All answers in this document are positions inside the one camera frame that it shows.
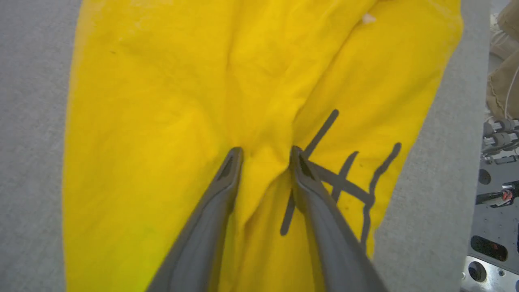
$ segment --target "gray fabric surface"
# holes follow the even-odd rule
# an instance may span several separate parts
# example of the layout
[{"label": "gray fabric surface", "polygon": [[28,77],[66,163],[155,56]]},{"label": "gray fabric surface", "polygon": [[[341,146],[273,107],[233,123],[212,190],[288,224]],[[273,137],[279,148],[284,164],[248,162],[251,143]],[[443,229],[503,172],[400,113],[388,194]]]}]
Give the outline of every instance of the gray fabric surface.
[{"label": "gray fabric surface", "polygon": [[[63,291],[64,113],[80,0],[0,1],[0,291]],[[401,174],[375,264],[392,291],[456,291],[472,218],[488,60],[484,0]]]},{"label": "gray fabric surface", "polygon": [[0,291],[63,291],[61,166],[80,0],[0,1]]},{"label": "gray fabric surface", "polygon": [[479,169],[489,8],[462,1],[463,38],[375,234],[375,266],[391,291],[459,291]]}]

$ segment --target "black hole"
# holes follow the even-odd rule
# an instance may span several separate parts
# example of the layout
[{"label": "black hole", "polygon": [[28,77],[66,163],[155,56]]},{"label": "black hole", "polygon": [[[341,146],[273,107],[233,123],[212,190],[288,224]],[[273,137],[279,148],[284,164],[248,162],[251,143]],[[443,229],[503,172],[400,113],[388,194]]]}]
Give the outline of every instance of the black hole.
[{"label": "black hole", "polygon": [[233,158],[231,157],[228,161],[227,161],[227,164],[225,164],[225,167],[224,169],[222,170],[222,173],[218,176],[218,179],[217,180],[221,180],[223,178],[225,178],[226,176],[229,175],[230,173],[230,168],[231,168],[231,165],[233,164]]},{"label": "black hole", "polygon": [[489,184],[492,178],[490,177],[490,174],[488,171],[484,169],[480,169],[480,176],[478,178],[479,182],[482,184]]},{"label": "black hole", "polygon": [[308,168],[308,165],[306,165],[305,160],[301,156],[299,156],[299,165],[301,165],[301,170],[303,171],[303,174],[305,176],[310,177],[311,179],[315,180],[315,178],[313,178],[312,172]]},{"label": "black hole", "polygon": [[478,253],[489,256],[499,261],[506,261],[508,257],[507,248],[481,236],[473,236],[470,239],[470,246]]},{"label": "black hole", "polygon": [[471,278],[478,282],[483,282],[486,279],[485,267],[477,261],[469,264],[469,274]]}]

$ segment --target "yellow cloth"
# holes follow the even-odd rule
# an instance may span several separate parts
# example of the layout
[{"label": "yellow cloth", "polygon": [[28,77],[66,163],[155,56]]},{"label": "yellow cloth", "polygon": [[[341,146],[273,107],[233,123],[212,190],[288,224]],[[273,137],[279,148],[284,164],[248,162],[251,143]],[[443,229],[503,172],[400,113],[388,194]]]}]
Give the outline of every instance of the yellow cloth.
[{"label": "yellow cloth", "polygon": [[[244,149],[220,291],[312,291],[281,225],[291,146],[370,191],[367,252],[461,36],[459,0],[84,0],[65,137],[69,291],[144,291],[227,151]],[[362,17],[369,13],[365,20]],[[365,204],[338,206],[360,239]]]}]

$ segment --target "brown fabric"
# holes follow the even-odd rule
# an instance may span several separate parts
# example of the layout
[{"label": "brown fabric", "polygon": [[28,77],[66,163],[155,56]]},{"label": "brown fabric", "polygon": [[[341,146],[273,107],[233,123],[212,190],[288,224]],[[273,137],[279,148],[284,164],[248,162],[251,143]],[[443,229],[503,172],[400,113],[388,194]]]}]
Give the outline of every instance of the brown fabric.
[{"label": "brown fabric", "polygon": [[[519,67],[519,50],[507,58],[499,68],[488,76],[487,104],[495,118],[504,118],[504,107],[508,89]],[[508,117],[519,118],[519,81],[516,81],[510,90],[508,98]]]},{"label": "brown fabric", "polygon": [[507,35],[519,41],[519,0],[512,0],[497,18],[499,27]]},{"label": "brown fabric", "polygon": [[[497,18],[499,27],[519,41],[519,0],[512,0]],[[488,76],[487,104],[495,118],[504,118],[506,99],[512,78],[519,67],[519,50],[507,58]],[[508,117],[519,118],[519,81],[516,80],[508,98]]]}]

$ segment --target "white wire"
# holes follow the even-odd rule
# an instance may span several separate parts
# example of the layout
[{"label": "white wire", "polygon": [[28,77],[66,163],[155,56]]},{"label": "white wire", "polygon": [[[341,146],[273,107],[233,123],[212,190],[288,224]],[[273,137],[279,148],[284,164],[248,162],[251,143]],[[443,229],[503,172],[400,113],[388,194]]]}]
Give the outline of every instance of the white wire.
[{"label": "white wire", "polygon": [[490,41],[490,44],[492,46],[500,46],[500,45],[506,43],[507,37],[508,37],[508,35],[506,35],[506,33],[504,31],[498,31],[492,35],[492,37],[491,37],[492,40]]},{"label": "white wire", "polygon": [[510,87],[508,88],[507,99],[504,102],[504,118],[508,118],[508,98],[510,97],[510,91],[512,91],[512,86],[514,85],[515,78],[517,77],[517,73],[519,72],[519,66],[515,70],[515,74],[512,77],[512,82],[510,83]]}]

